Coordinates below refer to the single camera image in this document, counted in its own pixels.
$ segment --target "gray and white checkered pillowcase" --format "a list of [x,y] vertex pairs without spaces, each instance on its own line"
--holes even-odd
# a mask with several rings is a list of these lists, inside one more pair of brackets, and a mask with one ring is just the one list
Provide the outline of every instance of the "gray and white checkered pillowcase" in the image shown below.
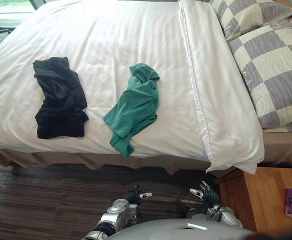
[[272,0],[211,0],[227,41],[292,15],[292,8]]
[[276,22],[242,35],[231,41],[229,47],[262,128],[292,132],[292,25],[287,22]]

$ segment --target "green shirt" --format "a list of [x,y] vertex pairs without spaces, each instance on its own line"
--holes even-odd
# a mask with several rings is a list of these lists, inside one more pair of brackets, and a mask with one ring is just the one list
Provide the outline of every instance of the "green shirt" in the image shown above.
[[159,105],[156,85],[159,75],[144,63],[129,69],[132,77],[128,89],[103,118],[114,132],[110,144],[125,158],[134,151],[130,139],[157,119]]

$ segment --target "wooden nightstand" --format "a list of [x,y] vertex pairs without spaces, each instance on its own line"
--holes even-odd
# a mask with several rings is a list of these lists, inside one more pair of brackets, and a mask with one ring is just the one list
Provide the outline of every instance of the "wooden nightstand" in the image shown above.
[[292,168],[258,167],[255,175],[237,170],[216,182],[222,204],[235,211],[244,228],[274,237],[292,231],[292,218],[285,215]]

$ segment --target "dark carpet floor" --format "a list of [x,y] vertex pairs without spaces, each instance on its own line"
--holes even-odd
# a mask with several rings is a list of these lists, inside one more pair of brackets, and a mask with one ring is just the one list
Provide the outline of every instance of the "dark carpet floor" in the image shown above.
[[79,164],[0,168],[0,240],[79,240],[91,231],[112,202],[134,185],[152,192],[139,207],[140,221],[179,218],[184,206],[205,211],[189,193],[215,177],[203,171]]

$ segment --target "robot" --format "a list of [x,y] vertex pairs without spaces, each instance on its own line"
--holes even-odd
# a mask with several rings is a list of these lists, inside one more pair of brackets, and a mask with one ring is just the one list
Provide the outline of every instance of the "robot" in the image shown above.
[[141,193],[139,186],[123,199],[117,199],[101,217],[93,231],[82,240],[244,240],[254,232],[243,229],[234,211],[221,205],[219,196],[202,181],[190,192],[205,204],[207,213],[184,209],[183,217],[138,223],[137,208],[152,193]]

